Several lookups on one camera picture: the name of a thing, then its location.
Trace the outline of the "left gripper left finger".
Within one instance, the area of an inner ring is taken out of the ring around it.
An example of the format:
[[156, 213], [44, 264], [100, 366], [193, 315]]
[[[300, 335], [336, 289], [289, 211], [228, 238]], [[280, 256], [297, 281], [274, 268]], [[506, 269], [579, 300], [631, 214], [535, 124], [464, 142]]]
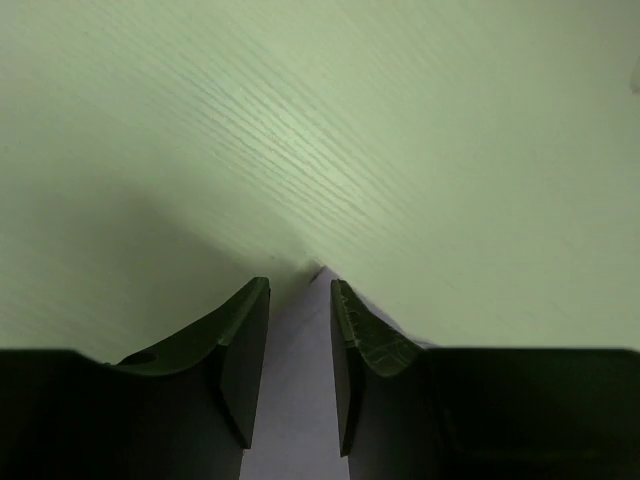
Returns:
[[72, 350], [1, 353], [5, 479], [235, 479], [252, 442], [270, 287], [116, 364]]

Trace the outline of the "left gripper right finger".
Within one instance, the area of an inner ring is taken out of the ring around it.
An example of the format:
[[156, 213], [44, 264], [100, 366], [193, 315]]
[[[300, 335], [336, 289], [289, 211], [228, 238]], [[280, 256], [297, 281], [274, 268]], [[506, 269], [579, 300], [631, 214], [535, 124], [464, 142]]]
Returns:
[[340, 453], [354, 479], [635, 479], [639, 355], [424, 348], [331, 284]]

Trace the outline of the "purple t shirt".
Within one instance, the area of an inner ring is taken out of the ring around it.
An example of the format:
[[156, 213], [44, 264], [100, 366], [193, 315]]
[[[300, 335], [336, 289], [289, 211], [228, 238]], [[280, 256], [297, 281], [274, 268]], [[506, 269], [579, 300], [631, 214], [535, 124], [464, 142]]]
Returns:
[[336, 277], [321, 268], [269, 323], [243, 479], [350, 476], [339, 453], [330, 333], [330, 283]]

